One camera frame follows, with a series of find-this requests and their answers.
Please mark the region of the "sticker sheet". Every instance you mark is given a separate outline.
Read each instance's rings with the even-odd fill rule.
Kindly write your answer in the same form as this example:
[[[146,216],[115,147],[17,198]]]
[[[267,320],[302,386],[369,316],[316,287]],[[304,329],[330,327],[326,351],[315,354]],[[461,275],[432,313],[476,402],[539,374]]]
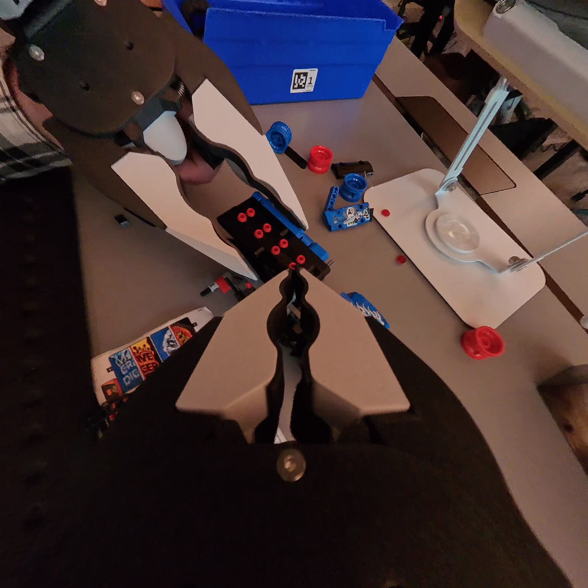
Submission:
[[[175,351],[213,319],[200,307],[171,319],[129,344],[92,358],[93,388],[100,406],[118,405]]]

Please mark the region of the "person's left forearm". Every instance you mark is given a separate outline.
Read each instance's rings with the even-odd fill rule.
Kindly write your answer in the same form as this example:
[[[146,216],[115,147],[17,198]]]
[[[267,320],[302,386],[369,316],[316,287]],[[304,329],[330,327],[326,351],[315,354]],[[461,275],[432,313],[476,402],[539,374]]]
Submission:
[[[71,165],[61,147],[44,136],[19,105],[15,84],[8,56],[1,51],[1,185]]]

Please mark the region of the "blue brick assembly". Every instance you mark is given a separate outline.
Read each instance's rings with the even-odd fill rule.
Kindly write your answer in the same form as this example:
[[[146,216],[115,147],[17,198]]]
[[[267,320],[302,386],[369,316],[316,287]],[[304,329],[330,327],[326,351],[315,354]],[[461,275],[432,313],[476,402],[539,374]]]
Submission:
[[[373,210],[368,203],[349,203],[341,208],[334,205],[339,196],[339,187],[330,188],[322,217],[330,232],[343,231],[362,226],[372,221]]]

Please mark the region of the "blue wheel hub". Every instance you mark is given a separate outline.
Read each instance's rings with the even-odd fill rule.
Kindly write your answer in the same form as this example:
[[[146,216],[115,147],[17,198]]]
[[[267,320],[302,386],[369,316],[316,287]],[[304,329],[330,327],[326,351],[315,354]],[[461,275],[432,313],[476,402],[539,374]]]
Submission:
[[[285,122],[275,121],[267,130],[266,138],[275,154],[282,154],[290,146],[292,131]]]
[[[368,182],[364,175],[348,173],[343,178],[339,195],[344,201],[355,204],[360,202],[367,188]]]

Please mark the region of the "wooden book stand tray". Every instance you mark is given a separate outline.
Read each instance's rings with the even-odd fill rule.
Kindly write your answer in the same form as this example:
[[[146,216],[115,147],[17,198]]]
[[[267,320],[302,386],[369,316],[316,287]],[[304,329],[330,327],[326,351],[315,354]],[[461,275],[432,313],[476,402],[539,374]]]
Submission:
[[[581,147],[587,149],[587,101],[581,103],[581,109],[569,108],[569,102],[548,95],[510,59],[502,56],[483,36],[484,26],[493,8],[486,1],[456,1],[454,20],[457,29],[467,38],[470,47],[494,70],[520,90],[533,106],[553,119]]]

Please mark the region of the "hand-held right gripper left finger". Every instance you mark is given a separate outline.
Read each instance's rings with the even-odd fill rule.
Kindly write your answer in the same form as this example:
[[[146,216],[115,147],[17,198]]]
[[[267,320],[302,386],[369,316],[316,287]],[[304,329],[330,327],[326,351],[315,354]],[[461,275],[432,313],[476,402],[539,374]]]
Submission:
[[[230,310],[218,323],[176,408],[238,423],[250,443],[273,443],[283,402],[277,328],[293,293],[285,270]]]

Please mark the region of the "black dotted mat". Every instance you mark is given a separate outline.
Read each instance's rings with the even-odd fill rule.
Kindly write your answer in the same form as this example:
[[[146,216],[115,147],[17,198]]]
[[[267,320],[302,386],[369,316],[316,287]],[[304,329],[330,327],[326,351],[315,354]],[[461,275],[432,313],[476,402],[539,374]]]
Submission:
[[[62,527],[96,407],[68,168],[1,187],[1,587],[28,587]]]

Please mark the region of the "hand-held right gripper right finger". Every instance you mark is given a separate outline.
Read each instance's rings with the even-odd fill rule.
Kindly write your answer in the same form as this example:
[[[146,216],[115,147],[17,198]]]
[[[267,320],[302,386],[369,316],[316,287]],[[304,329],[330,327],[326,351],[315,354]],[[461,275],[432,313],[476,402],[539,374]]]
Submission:
[[[293,398],[298,442],[331,442],[367,417],[407,415],[410,402],[365,316],[305,269],[293,271],[305,344]]]

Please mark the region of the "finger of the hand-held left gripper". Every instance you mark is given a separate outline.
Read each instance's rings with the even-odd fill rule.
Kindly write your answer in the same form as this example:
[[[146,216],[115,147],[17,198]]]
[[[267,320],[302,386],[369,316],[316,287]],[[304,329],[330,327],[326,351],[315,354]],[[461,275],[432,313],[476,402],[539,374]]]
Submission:
[[[127,152],[111,168],[165,224],[166,232],[247,280],[258,280],[241,254],[220,238],[211,221],[190,207],[178,175],[164,158]]]
[[[202,141],[233,162],[246,183],[261,192],[303,230],[303,207],[267,137],[237,110],[208,79],[191,96],[193,128]]]

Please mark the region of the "black blue brick truck model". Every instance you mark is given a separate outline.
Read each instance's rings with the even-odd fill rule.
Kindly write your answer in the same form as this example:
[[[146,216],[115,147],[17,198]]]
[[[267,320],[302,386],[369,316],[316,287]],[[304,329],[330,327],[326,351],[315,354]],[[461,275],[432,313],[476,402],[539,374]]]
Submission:
[[[228,234],[230,243],[245,258],[263,283],[284,270],[298,266],[324,280],[330,273],[329,254],[306,232],[285,217],[273,203],[259,192],[217,217],[217,223]],[[365,316],[372,316],[389,328],[388,321],[365,297],[353,292],[342,297],[356,306]],[[285,332],[278,341],[300,357],[306,337],[300,326],[300,305],[293,295],[286,311]]]

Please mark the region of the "black connector block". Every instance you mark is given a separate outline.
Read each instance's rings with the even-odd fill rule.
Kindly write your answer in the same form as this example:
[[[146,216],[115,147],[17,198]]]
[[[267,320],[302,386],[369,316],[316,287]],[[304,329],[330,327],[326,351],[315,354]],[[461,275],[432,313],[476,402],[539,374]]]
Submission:
[[[338,180],[343,180],[348,174],[357,174],[367,178],[374,173],[373,166],[367,160],[339,162],[331,164],[330,169]]]

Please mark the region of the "blue bin with tag label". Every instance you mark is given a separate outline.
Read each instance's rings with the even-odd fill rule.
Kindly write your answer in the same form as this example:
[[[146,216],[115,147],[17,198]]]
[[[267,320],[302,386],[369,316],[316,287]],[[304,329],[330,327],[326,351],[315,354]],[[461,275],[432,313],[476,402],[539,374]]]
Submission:
[[[403,20],[383,1],[162,1],[251,105],[359,99]]]

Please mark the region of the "red wheel hub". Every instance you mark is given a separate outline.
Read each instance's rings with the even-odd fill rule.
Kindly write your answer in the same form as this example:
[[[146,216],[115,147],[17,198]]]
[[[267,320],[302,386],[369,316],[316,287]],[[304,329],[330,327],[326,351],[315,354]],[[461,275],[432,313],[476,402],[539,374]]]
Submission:
[[[314,174],[324,175],[330,170],[334,154],[324,145],[314,145],[311,147],[307,159],[307,169]]]
[[[468,357],[483,360],[503,355],[505,344],[495,329],[481,326],[462,334],[460,345]]]

